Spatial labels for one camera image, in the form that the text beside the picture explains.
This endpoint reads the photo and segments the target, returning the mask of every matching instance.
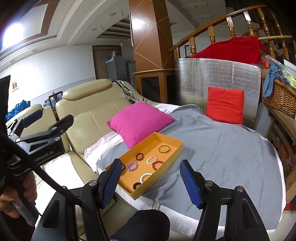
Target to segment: red beaded bracelet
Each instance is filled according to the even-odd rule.
[[[163,164],[163,161],[155,161],[155,162],[152,163],[152,167],[153,167],[153,169],[154,169],[155,171],[157,170],[157,168],[154,166],[156,163],[161,163],[161,164]]]

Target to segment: wooden staircase railing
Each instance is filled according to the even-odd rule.
[[[222,22],[225,22],[225,21],[227,22],[227,25],[229,28],[230,37],[235,37],[234,24],[233,24],[232,18],[236,17],[238,15],[243,15],[246,20],[249,31],[244,34],[241,34],[237,37],[255,36],[255,34],[258,36],[258,31],[264,30],[265,36],[259,37],[259,40],[268,42],[269,54],[273,58],[276,57],[275,51],[274,51],[274,45],[275,45],[277,55],[280,55],[277,39],[281,39],[284,58],[289,60],[289,52],[288,52],[288,48],[286,46],[285,39],[290,39],[290,38],[292,38],[292,36],[291,35],[283,35],[280,24],[278,23],[278,21],[275,17],[275,14],[269,9],[279,35],[275,35],[275,33],[274,33],[275,31],[274,31],[273,26],[270,27],[270,29],[272,30],[272,31],[270,31],[267,21],[266,21],[266,18],[264,16],[263,11],[262,11],[262,8],[267,8],[267,6],[263,5],[263,4],[250,6],[250,7],[246,7],[246,8],[237,10],[233,13],[221,16],[221,17],[205,24],[204,26],[196,29],[195,31],[193,31],[192,33],[187,35],[185,38],[180,40],[178,43],[176,43],[170,50],[174,53],[175,58],[180,58],[181,57],[180,56],[180,47],[189,42],[191,54],[192,55],[195,54],[196,53],[195,37],[202,34],[205,31],[208,31],[211,44],[214,44],[216,42],[216,40],[215,40],[215,33],[214,33],[213,27],[222,23]],[[257,10],[257,13],[258,13],[260,20],[261,20],[262,26],[259,28],[256,28],[256,29],[253,29],[253,27],[252,27],[251,18],[249,16],[249,12],[248,12],[249,10],[252,10],[252,9]],[[296,42],[294,40],[293,40],[293,48],[294,48],[294,52],[296,53]]]

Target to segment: screw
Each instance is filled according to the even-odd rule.
[[[212,181],[206,181],[206,182],[205,182],[205,185],[206,185],[207,187],[211,187],[211,186],[214,185],[214,183],[213,183]]]
[[[244,187],[243,186],[237,186],[237,190],[239,190],[240,192],[244,191]]]
[[[97,185],[97,181],[92,180],[92,181],[89,182],[89,185],[93,187],[93,186]]]

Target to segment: hand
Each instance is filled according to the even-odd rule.
[[[33,172],[29,172],[23,182],[24,196],[29,202],[37,199],[36,180]],[[18,198],[17,191],[12,187],[6,187],[0,196],[0,211],[4,212],[12,218],[19,218],[20,213],[13,206],[12,202]]]

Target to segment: purple beaded bracelet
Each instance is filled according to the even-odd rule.
[[[129,168],[132,164],[135,164],[135,167],[134,168]],[[138,164],[135,161],[133,161],[133,162],[131,162],[130,164],[127,165],[126,169],[129,170],[130,172],[132,172],[132,171],[137,169],[137,166],[138,166]]]

